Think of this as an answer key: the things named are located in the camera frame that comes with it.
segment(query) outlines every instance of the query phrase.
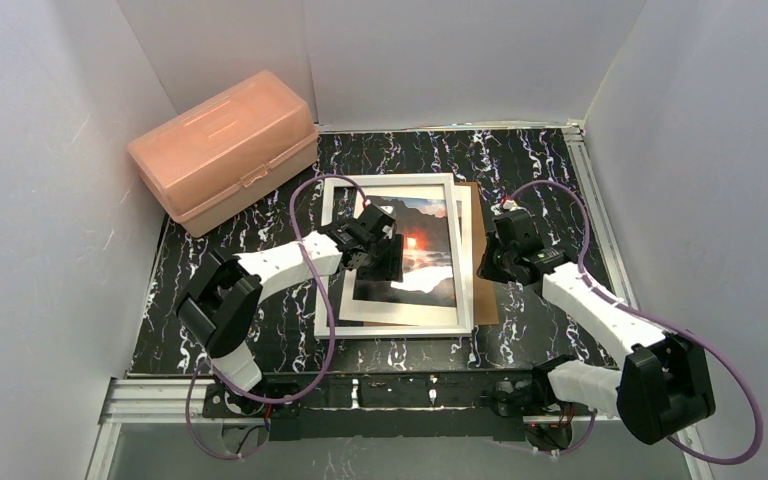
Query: gray wall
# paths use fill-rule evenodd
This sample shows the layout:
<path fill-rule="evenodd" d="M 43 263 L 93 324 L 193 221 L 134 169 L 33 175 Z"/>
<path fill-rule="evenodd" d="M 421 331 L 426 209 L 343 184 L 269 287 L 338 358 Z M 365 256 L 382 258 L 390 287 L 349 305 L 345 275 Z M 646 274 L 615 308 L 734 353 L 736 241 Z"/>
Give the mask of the gray wall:
<path fill-rule="evenodd" d="M 768 478 L 768 2 L 649 0 L 587 122 L 587 141 L 643 307 L 722 347 L 766 414 L 759 457 L 718 478 Z M 722 369 L 708 453 L 749 444 Z"/>
<path fill-rule="evenodd" d="M 582 119 L 644 0 L 306 0 L 319 123 Z"/>
<path fill-rule="evenodd" d="M 585 422 L 576 422 L 581 433 Z M 224 451 L 219 428 L 196 427 L 215 451 Z M 226 432 L 239 445 L 238 430 Z M 683 480 L 690 474 L 681 453 L 666 443 L 643 445 L 620 422 L 599 422 L 589 444 L 553 461 L 485 438 L 326 438 L 275 442 L 245 462 L 222 462 L 199 451 L 183 425 L 124 425 L 110 478 L 189 480 L 275 478 L 355 480 Z"/>
<path fill-rule="evenodd" d="M 0 0 L 0 479 L 86 471 L 162 219 L 125 144 L 173 113 L 114 0 Z"/>
<path fill-rule="evenodd" d="M 269 69 L 316 118 L 302 0 L 118 0 L 181 113 Z"/>

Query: framed picture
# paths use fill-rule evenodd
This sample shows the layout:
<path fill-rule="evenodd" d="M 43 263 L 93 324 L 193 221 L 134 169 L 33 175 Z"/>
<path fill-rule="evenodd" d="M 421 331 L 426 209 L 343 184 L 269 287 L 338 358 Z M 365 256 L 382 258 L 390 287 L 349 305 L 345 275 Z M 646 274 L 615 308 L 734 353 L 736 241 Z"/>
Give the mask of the framed picture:
<path fill-rule="evenodd" d="M 451 174 L 351 178 L 376 205 L 395 216 L 397 232 L 405 237 L 404 279 L 365 282 L 358 281 L 355 272 L 328 278 L 337 337 L 469 335 L 473 326 L 470 188 L 455 187 Z M 335 212 L 359 214 L 361 199 L 353 193 L 347 182 L 325 181 L 323 225 Z M 314 334 L 328 337 L 325 303 L 318 293 Z"/>

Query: box lid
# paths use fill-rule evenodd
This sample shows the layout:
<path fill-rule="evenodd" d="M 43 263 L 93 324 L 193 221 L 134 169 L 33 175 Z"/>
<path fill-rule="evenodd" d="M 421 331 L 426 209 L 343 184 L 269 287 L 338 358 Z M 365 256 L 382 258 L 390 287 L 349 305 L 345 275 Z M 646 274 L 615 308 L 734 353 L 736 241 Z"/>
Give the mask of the box lid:
<path fill-rule="evenodd" d="M 128 145 L 166 211 L 191 218 L 313 138 L 304 100 L 262 71 Z"/>

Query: black marble table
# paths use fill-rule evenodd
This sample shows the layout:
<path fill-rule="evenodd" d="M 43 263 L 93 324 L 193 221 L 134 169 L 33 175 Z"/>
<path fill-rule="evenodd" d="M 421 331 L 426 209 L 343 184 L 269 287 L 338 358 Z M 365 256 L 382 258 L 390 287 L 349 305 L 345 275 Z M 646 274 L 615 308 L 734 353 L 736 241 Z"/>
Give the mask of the black marble table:
<path fill-rule="evenodd" d="M 559 129 L 419 131 L 323 134 L 319 160 L 272 195 L 218 229 L 192 238 L 169 221 L 158 251 L 130 376 L 174 376 L 193 371 L 204 356 L 173 314 L 173 302 L 216 247 L 256 251 L 293 240 L 288 210 L 292 191 L 320 173 L 384 174 L 452 172 L 476 181 L 486 207 L 498 205 L 533 179 L 552 179 L 578 191 L 578 182 Z M 563 193 L 547 188 L 524 195 L 520 204 L 536 218 L 547 242 L 579 247 L 583 220 Z M 299 198 L 303 234 L 319 225 L 321 188 Z M 596 279 L 607 285 L 598 245 L 586 258 Z M 571 353 L 594 365 L 612 360 L 593 338 L 561 310 L 518 285 L 496 285 L 499 324 L 477 326 L 461 339 L 339 340 L 331 371 L 393 372 L 528 368 Z M 316 290 L 311 282 L 278 293 L 261 305 L 249 345 L 264 372 L 315 372 L 326 342 L 313 336 Z"/>

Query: gray floor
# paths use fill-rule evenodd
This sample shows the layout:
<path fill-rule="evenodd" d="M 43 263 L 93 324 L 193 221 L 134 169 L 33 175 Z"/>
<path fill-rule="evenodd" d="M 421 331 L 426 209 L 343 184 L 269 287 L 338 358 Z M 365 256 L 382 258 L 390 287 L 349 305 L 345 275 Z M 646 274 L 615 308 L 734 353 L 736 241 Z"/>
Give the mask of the gray floor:
<path fill-rule="evenodd" d="M 582 422 L 578 428 L 584 429 Z M 219 450 L 217 425 L 199 425 Z M 339 438 L 275 442 L 243 462 L 214 460 L 184 425 L 126 424 L 111 479 L 689 479 L 667 442 L 646 446 L 620 422 L 599 422 L 586 448 L 557 461 L 481 438 Z"/>

